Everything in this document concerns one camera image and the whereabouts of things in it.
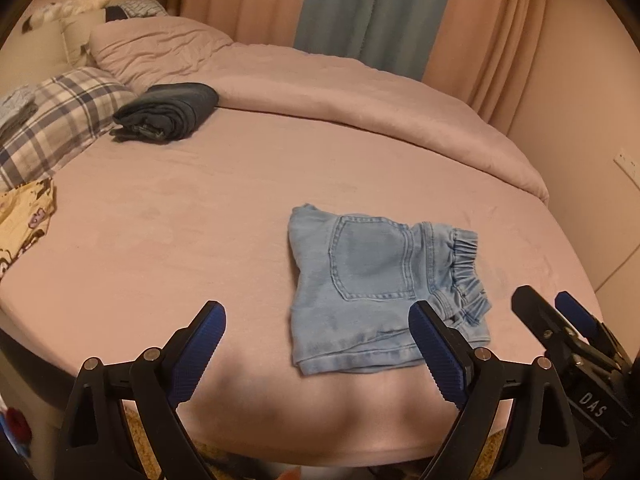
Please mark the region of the light blue denim pants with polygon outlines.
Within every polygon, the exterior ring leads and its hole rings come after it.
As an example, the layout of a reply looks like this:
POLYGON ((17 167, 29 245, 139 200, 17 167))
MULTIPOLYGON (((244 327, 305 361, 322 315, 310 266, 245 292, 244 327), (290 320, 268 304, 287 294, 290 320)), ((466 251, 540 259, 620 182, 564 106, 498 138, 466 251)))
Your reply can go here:
POLYGON ((288 241, 298 269, 292 361, 303 375, 419 364, 408 315, 420 300, 472 347, 489 344, 490 302, 475 269, 475 232, 306 204, 292 211, 288 241))

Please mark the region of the pink bed sheet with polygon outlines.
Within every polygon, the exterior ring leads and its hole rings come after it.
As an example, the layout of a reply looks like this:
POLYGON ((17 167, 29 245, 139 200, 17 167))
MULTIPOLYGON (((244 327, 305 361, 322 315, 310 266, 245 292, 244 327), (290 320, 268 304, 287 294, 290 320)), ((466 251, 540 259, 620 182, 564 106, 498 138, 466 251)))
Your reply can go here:
POLYGON ((1 282, 8 317, 56 365, 136 358, 209 300, 224 338, 179 414, 198 442, 262 460, 373 466, 434 453, 456 408, 425 366, 304 377, 291 359, 295 266, 288 218, 311 204, 477 232, 491 350, 530 362, 541 345, 512 313, 530 285, 598 300, 535 195, 426 148, 328 122, 218 110, 188 140, 101 138, 54 176, 46 236, 1 282))

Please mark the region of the yellow patterned cloth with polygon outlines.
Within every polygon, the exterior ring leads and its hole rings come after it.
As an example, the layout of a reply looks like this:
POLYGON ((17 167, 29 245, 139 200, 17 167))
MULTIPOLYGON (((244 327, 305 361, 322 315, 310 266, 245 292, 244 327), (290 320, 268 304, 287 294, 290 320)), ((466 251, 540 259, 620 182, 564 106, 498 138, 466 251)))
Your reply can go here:
POLYGON ((55 211, 55 185, 51 178, 1 194, 0 276, 47 234, 55 211))

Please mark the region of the dark folded pants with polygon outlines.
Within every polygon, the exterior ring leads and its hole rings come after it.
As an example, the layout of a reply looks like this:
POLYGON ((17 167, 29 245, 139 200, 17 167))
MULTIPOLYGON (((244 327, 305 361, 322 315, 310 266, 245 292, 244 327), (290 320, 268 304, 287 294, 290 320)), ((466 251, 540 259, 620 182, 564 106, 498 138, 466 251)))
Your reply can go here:
POLYGON ((166 144, 188 138, 206 122, 219 103, 208 84, 154 84, 113 115, 111 136, 118 142, 166 144))

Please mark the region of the pink curtain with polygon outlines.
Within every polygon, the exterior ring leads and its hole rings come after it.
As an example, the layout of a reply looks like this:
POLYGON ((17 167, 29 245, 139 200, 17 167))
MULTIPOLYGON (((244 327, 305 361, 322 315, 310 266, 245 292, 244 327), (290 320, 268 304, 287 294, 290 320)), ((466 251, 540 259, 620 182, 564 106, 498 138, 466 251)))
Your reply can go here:
MULTIPOLYGON (((304 0, 182 0, 181 12, 243 44, 294 47, 304 0)), ((422 84, 510 128, 537 50, 547 0, 448 0, 422 84)))

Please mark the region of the pink duvet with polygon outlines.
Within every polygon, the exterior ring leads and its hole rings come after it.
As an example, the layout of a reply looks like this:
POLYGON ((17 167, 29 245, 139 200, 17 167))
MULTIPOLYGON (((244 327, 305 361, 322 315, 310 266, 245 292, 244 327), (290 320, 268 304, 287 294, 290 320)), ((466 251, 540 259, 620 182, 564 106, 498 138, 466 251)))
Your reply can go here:
POLYGON ((469 105, 350 58, 232 44, 198 72, 238 110, 338 122, 426 148, 549 200, 526 156, 469 105))

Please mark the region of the pink pillow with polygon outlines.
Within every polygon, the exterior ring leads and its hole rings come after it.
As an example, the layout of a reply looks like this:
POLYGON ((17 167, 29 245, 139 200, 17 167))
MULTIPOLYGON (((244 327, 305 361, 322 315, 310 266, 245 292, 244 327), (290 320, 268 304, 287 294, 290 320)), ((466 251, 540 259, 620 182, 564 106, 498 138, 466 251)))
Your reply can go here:
POLYGON ((224 32, 176 16, 111 21, 89 37, 96 65, 137 92, 198 74, 232 44, 224 32))

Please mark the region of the blue curtain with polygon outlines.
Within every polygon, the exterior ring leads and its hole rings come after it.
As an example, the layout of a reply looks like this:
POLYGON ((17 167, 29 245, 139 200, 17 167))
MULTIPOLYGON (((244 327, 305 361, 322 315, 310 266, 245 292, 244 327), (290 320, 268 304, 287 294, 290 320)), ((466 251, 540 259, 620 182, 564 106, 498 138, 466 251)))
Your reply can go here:
POLYGON ((304 0, 294 47, 420 80, 448 0, 304 0))

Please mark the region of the striped folded clothes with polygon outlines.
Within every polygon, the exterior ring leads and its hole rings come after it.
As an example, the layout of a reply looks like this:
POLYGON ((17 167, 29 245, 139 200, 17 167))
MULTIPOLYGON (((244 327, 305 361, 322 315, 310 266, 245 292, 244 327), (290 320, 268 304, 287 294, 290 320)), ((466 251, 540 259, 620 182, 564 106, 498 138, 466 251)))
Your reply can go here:
POLYGON ((127 0, 105 8, 107 22, 166 15, 166 9, 157 0, 127 0))

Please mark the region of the plush toy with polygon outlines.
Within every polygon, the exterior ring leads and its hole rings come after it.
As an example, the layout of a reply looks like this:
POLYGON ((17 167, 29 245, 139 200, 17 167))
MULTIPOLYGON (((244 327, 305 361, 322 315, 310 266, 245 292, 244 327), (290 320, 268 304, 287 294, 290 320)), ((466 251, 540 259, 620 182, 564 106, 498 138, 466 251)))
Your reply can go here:
POLYGON ((66 0, 50 2, 32 12, 22 25, 22 33, 71 16, 104 9, 111 0, 66 0))

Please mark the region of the white wall socket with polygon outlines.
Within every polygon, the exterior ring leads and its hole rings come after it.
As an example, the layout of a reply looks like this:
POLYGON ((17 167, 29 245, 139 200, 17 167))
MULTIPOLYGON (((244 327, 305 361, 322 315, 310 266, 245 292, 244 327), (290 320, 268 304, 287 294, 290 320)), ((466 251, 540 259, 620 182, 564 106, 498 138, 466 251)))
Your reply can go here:
POLYGON ((614 162, 634 186, 640 188, 640 166, 638 162, 635 162, 623 148, 614 156, 614 162))

